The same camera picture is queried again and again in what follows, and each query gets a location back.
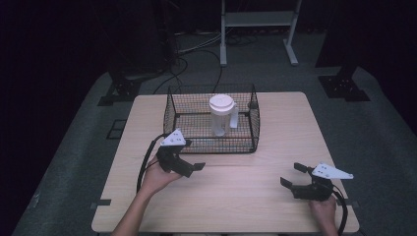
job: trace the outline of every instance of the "black wire basket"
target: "black wire basket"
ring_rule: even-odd
[[[209,99],[227,94],[239,109],[238,127],[222,137],[211,130]],[[191,145],[181,153],[252,153],[260,138],[260,108],[254,85],[169,87],[163,120],[163,133],[180,129]]]

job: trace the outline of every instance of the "wooden table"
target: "wooden table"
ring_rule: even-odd
[[[257,95],[261,112],[257,151],[182,154],[181,158],[190,163],[205,162],[205,168],[157,193],[145,212],[141,232],[319,231],[307,201],[295,200],[279,183],[279,177],[297,185],[311,183],[308,174],[293,169],[294,162],[314,167],[324,161],[334,166],[307,97],[302,92]],[[166,95],[140,95],[135,99],[101,196],[111,203],[98,206],[91,225],[94,231],[111,232],[135,196],[145,153],[150,142],[162,134],[165,105]],[[341,182],[333,180],[333,184],[347,198]],[[348,210],[345,232],[356,232],[359,223],[351,206]],[[337,225],[341,213],[339,206]]]

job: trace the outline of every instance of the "white metal stand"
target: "white metal stand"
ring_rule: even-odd
[[[302,0],[297,0],[294,11],[282,12],[237,12],[227,13],[225,0],[221,1],[221,42],[220,65],[227,65],[226,56],[226,28],[227,27],[266,27],[266,26],[290,26],[288,38],[285,38],[284,46],[292,66],[298,65],[298,60],[292,49],[292,38],[297,25]]]

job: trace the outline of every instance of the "person's left hand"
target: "person's left hand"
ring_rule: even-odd
[[[182,175],[172,172],[165,172],[162,167],[160,167],[156,156],[148,162],[148,168],[145,172],[144,182],[140,189],[141,192],[154,195],[161,189],[165,188],[169,183],[181,178]]]

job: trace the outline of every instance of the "human arm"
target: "human arm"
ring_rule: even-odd
[[[159,163],[157,163],[157,158],[154,157],[148,164],[141,189],[135,195],[129,208],[111,235],[138,235],[145,209],[151,197],[179,178],[181,178],[180,174],[163,171]]]
[[[334,223],[336,211],[336,199],[330,196],[326,201],[309,201],[309,207],[313,217],[319,224],[324,236],[337,236],[337,228]]]

